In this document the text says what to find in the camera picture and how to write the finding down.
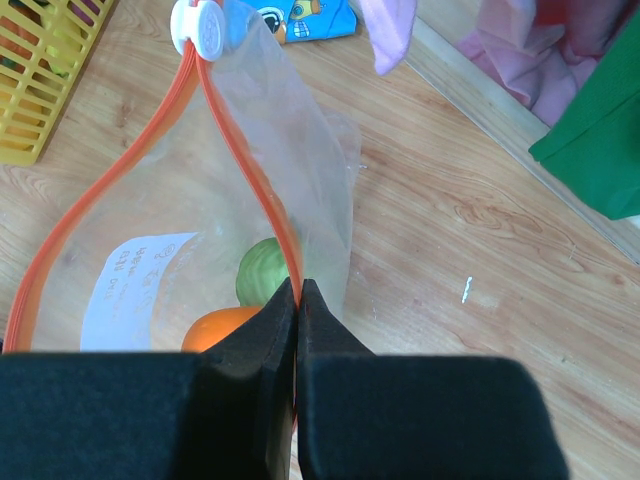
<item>wood grain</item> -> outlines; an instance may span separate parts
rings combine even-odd
[[[38,246],[166,92],[172,3],[121,0],[41,162],[0,168],[2,326]],[[376,77],[361,33],[286,50],[364,136],[345,324],[376,352],[523,362],[574,478],[634,478],[638,269],[408,66]]]

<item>green fabric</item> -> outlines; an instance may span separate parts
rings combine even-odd
[[[640,215],[640,12],[529,152],[608,218]]]

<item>orange zipper seal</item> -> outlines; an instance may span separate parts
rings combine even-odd
[[[198,84],[228,148],[251,186],[274,230],[282,249],[296,305],[302,298],[303,264],[297,235],[288,220],[286,209],[275,194],[269,179],[251,154],[244,134],[233,119],[222,95],[209,79],[209,64],[199,58],[191,42],[185,46],[180,68],[153,117],[129,149],[94,183],[54,227],[27,269],[16,294],[4,342],[4,352],[29,351],[36,326],[40,299],[51,268],[64,244],[80,220],[102,194],[127,174],[175,125],[184,113]]]

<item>white plastic clip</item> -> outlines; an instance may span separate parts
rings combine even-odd
[[[190,0],[178,0],[171,12],[171,39],[180,55],[191,40],[196,52],[208,62],[222,55],[226,31],[224,12],[213,0],[200,0],[192,6]]]

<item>yellow crate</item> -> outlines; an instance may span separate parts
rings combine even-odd
[[[38,159],[114,1],[0,0],[0,163]]]

